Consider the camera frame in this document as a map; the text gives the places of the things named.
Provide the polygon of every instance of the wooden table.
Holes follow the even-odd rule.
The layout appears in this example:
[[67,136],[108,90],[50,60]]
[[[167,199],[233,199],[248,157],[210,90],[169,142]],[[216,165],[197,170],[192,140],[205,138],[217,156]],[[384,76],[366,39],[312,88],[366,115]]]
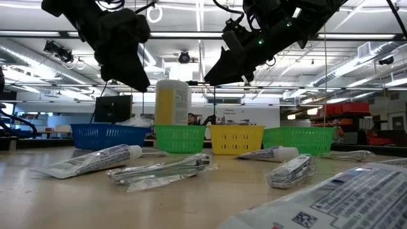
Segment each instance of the wooden table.
[[[73,148],[17,150],[0,155],[2,229],[200,229],[216,228],[228,216],[319,183],[360,163],[319,160],[313,177],[290,190],[271,189],[265,176],[278,163],[215,156],[218,170],[138,193],[119,191],[104,172],[59,180],[31,172],[83,154]],[[131,165],[177,156],[139,158]],[[394,157],[376,156],[375,161]]]
[[68,137],[70,137],[71,134],[72,134],[72,132],[69,132],[69,131],[37,131],[37,133],[38,134],[46,134],[47,139],[51,138],[51,134],[67,134]]

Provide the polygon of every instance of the yellow basket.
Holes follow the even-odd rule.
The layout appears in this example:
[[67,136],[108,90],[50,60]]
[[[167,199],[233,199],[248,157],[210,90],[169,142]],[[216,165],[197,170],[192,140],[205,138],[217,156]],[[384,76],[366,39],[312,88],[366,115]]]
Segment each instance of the yellow basket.
[[217,155],[240,155],[259,150],[264,126],[210,125],[212,150]]

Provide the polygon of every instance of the blue basket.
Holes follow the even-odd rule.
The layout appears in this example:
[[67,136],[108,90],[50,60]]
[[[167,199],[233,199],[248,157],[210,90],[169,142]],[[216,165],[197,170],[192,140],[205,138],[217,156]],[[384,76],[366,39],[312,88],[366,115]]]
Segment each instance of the blue basket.
[[119,144],[141,146],[150,128],[112,124],[71,124],[75,148],[101,150]]

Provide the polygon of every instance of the green plastic basket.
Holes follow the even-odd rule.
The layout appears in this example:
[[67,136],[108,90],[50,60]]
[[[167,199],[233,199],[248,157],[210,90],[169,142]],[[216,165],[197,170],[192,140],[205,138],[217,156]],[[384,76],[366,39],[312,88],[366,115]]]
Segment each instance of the green plastic basket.
[[263,146],[295,147],[300,153],[311,155],[329,153],[334,130],[327,127],[269,128],[263,134]]
[[158,149],[168,153],[200,153],[205,129],[194,125],[156,125]]

